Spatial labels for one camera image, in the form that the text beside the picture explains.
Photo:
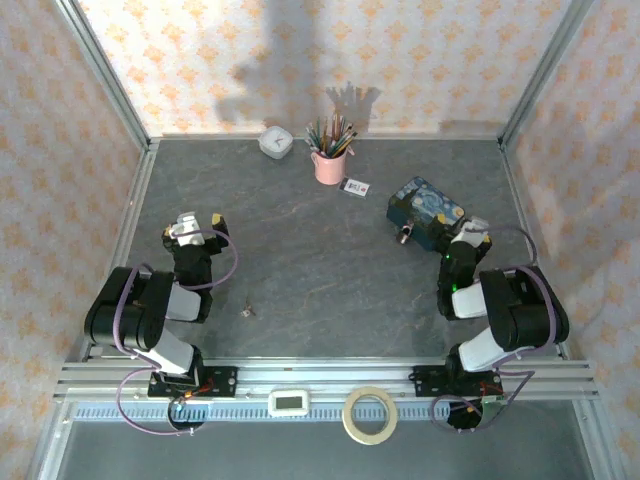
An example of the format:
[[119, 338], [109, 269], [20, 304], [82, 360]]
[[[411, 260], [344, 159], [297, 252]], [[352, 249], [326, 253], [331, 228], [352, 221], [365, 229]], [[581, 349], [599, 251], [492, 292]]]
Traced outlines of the starry night painted box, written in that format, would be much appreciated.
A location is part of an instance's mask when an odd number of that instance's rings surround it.
[[452, 226], [454, 237], [464, 220], [464, 209], [425, 179], [416, 176], [390, 197], [386, 217], [399, 230], [405, 224], [412, 224], [410, 240], [426, 251], [443, 254], [448, 246], [434, 246], [428, 236], [428, 225], [439, 213], [442, 213], [446, 217], [446, 223]]

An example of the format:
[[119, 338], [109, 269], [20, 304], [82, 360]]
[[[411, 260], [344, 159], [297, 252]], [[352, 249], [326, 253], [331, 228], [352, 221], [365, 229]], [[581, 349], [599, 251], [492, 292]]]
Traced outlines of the white card with red print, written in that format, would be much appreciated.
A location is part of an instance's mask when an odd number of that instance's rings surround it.
[[364, 198], [370, 189], [370, 185], [368, 183], [352, 178], [344, 178], [339, 186], [339, 189], [350, 195]]

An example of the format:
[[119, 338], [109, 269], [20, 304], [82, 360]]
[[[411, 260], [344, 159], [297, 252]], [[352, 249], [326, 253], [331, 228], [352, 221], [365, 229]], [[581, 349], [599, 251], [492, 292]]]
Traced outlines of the white square desk clock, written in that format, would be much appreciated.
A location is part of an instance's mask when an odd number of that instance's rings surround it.
[[292, 148], [293, 136], [279, 126], [267, 128], [258, 138], [260, 150], [272, 159], [282, 159]]

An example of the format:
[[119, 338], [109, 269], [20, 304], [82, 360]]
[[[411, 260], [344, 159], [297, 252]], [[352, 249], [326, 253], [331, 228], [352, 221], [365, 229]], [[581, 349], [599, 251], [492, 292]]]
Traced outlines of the pink pencil cup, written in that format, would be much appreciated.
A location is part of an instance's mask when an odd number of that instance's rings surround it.
[[323, 185], [341, 183], [346, 177], [346, 160], [349, 155], [355, 155], [351, 147], [348, 147], [340, 156], [335, 158], [325, 158], [318, 152], [312, 152], [311, 161], [314, 164], [316, 180]]

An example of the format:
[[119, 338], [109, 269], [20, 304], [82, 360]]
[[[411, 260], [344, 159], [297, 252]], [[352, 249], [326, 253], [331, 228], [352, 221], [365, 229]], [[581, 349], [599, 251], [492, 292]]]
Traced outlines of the white digital timer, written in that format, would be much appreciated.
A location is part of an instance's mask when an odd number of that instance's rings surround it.
[[310, 394], [305, 389], [274, 390], [268, 396], [272, 417], [303, 417], [310, 411]]

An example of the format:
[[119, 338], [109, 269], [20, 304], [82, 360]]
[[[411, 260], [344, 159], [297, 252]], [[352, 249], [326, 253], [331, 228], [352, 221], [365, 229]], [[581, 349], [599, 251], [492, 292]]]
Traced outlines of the beige masking tape roll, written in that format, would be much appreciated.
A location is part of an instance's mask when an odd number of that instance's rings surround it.
[[[353, 419], [353, 409], [356, 403], [363, 398], [372, 398], [378, 401], [386, 412], [384, 427], [375, 434], [367, 434], [358, 429]], [[387, 441], [395, 432], [398, 424], [398, 410], [392, 397], [383, 389], [374, 386], [365, 386], [353, 390], [346, 398], [342, 410], [342, 424], [349, 437], [357, 443], [365, 446], [376, 446]]]

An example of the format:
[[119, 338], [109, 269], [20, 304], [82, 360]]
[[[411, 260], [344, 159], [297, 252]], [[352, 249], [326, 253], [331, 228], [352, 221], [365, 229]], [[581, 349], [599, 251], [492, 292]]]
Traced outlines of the aluminium side rail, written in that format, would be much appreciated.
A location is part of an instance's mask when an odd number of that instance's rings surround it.
[[159, 138], [152, 138], [149, 145], [141, 151], [121, 215], [113, 254], [106, 266], [100, 285], [106, 282], [106, 279], [115, 267], [124, 266], [129, 258], [159, 143]]
[[[529, 250], [529, 254], [530, 254], [530, 257], [531, 257], [530, 264], [535, 266], [536, 268], [538, 268], [538, 270], [540, 270], [538, 272], [538, 276], [541, 278], [541, 280], [545, 280], [543, 278], [544, 275], [542, 274], [541, 266], [539, 265], [539, 259], [540, 259], [539, 253], [540, 253], [540, 250], [536, 246], [535, 241], [533, 240], [533, 234], [530, 231], [530, 226], [529, 226], [529, 223], [528, 223], [528, 220], [527, 220], [527, 217], [526, 217], [526, 213], [525, 213], [524, 208], [523, 208], [523, 203], [522, 203], [522, 201], [520, 199], [520, 196], [519, 196], [516, 180], [515, 180], [515, 177], [513, 175], [512, 169], [511, 169], [510, 164], [509, 164], [508, 156], [507, 156], [507, 153], [506, 153], [506, 147], [502, 143], [500, 143], [500, 141], [497, 142], [497, 145], [499, 147], [499, 151], [500, 151], [500, 155], [501, 155], [501, 158], [502, 158], [503, 167], [505, 169], [507, 180], [509, 182], [511, 193], [512, 193], [512, 196], [513, 196], [513, 199], [514, 199], [514, 204], [515, 204], [515, 207], [516, 207], [516, 210], [517, 210], [517, 214], [518, 214], [518, 218], [519, 218], [519, 222], [520, 222], [520, 227], [524, 230], [524, 232], [526, 234], [525, 237], [527, 237], [527, 239], [528, 239], [527, 240], [527, 245], [528, 245], [527, 248]], [[552, 293], [553, 292], [552, 292], [552, 289], [549, 286], [549, 284], [545, 284], [545, 294], [548, 294], [550, 299], [552, 297]], [[560, 322], [560, 318], [559, 318], [557, 312], [555, 311], [553, 302], [551, 302], [551, 311], [554, 314], [553, 315], [553, 324], [556, 327], [556, 334], [557, 334], [559, 326], [562, 326], [562, 325], [561, 325], [561, 322]], [[553, 345], [554, 345], [554, 348], [557, 351], [557, 355], [558, 355], [559, 358], [561, 358], [563, 361], [567, 361], [567, 360], [570, 359], [570, 356], [568, 355], [563, 342], [554, 343]]]

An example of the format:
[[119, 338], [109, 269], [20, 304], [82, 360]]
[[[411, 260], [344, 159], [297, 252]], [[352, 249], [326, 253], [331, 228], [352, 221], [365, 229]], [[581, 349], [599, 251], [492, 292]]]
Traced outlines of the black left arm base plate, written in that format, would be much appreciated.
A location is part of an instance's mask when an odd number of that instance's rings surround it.
[[152, 373], [147, 395], [150, 398], [234, 398], [238, 368], [203, 366], [182, 375]]

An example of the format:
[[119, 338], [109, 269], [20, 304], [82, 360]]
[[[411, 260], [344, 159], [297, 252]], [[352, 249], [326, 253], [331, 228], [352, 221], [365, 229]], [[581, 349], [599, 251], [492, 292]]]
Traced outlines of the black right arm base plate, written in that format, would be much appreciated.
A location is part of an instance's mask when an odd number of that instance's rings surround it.
[[444, 365], [418, 365], [413, 367], [408, 379], [417, 397], [481, 397], [504, 392], [500, 377], [491, 371], [452, 373]]

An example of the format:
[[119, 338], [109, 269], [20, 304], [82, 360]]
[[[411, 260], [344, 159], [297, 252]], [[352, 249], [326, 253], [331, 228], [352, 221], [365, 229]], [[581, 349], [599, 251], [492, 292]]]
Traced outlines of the aluminium front rail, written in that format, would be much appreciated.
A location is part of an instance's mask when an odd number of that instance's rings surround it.
[[[344, 400], [351, 391], [377, 386], [400, 401], [415, 399], [409, 381], [417, 365], [442, 365], [437, 357], [346, 357], [346, 358], [210, 358], [213, 366], [238, 368], [240, 402], [263, 400], [273, 390], [305, 389], [316, 402]], [[91, 358], [86, 362], [68, 362], [54, 389], [56, 399], [87, 401], [115, 396], [126, 374], [143, 364], [127, 357]], [[513, 392], [522, 381], [524, 371], [535, 375], [517, 395], [519, 400], [594, 400], [599, 397], [595, 371], [586, 361], [559, 357], [533, 356], [501, 367], [503, 390]]]

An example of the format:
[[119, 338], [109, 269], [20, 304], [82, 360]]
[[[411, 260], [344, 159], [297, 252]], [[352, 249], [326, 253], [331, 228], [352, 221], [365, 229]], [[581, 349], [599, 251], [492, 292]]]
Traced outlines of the aluminium frame post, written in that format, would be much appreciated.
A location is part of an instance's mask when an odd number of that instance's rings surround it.
[[571, 0], [567, 11], [517, 102], [514, 112], [497, 137], [498, 145], [503, 152], [506, 152], [515, 140], [520, 127], [533, 109], [538, 96], [564, 55], [578, 28], [582, 25], [593, 3], [594, 0]]
[[149, 147], [150, 136], [101, 46], [79, 0], [52, 1], [75, 38], [89, 68], [101, 84], [107, 99], [123, 122], [126, 131], [134, 143], [141, 150], [146, 151]]

